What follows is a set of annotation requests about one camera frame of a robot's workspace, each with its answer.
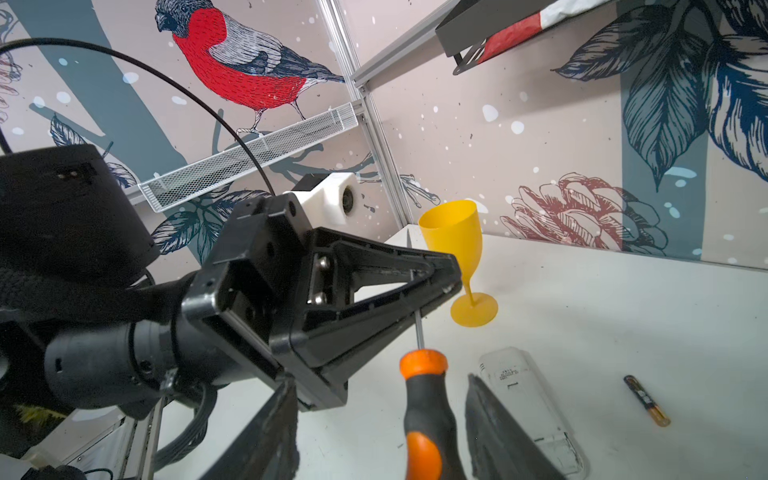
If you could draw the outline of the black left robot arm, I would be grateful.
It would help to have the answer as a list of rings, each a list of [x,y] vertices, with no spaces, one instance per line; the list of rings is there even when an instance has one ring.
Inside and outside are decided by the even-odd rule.
[[[1,161],[1,450],[62,415],[161,399],[208,415],[221,387],[293,380],[302,410],[345,405],[352,375],[460,288],[457,260],[314,226],[293,193],[231,202],[201,268],[143,286],[159,255],[90,145]]]

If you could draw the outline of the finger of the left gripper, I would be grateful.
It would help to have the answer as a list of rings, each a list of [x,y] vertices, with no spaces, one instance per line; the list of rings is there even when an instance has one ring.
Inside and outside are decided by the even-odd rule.
[[[303,383],[314,374],[343,384],[461,289],[456,257],[365,240],[326,228],[310,232],[296,279],[273,311],[269,346]]]

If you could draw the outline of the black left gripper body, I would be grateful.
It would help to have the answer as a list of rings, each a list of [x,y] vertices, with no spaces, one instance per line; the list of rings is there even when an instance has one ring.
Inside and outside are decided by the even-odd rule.
[[[345,405],[345,383],[313,371],[291,346],[275,353],[274,326],[306,306],[297,294],[311,268],[312,225],[293,193],[244,200],[230,217],[181,302],[182,317],[229,357],[248,378],[276,388],[282,375],[298,384],[303,410]]]

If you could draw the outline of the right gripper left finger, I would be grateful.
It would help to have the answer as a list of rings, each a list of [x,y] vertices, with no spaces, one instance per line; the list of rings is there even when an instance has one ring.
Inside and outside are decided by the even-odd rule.
[[[298,398],[293,376],[282,376],[269,400],[203,480],[294,479],[299,469]]]

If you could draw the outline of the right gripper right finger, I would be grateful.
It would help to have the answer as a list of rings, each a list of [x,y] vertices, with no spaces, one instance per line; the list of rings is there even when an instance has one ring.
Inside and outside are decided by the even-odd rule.
[[[563,480],[481,378],[468,376],[466,434],[475,479]]]

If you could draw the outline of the orange black screwdriver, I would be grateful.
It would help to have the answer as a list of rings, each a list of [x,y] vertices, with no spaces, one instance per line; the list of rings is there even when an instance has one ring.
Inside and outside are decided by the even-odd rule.
[[[404,431],[408,479],[464,479],[457,423],[450,408],[445,355],[425,347],[420,309],[414,311],[417,349],[399,363],[407,398]]]

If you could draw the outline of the white AC remote with display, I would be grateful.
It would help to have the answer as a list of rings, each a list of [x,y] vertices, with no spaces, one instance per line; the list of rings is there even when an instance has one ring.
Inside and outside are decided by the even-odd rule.
[[[479,373],[542,454],[567,479],[585,479],[588,462],[529,352],[507,347],[479,358]]]

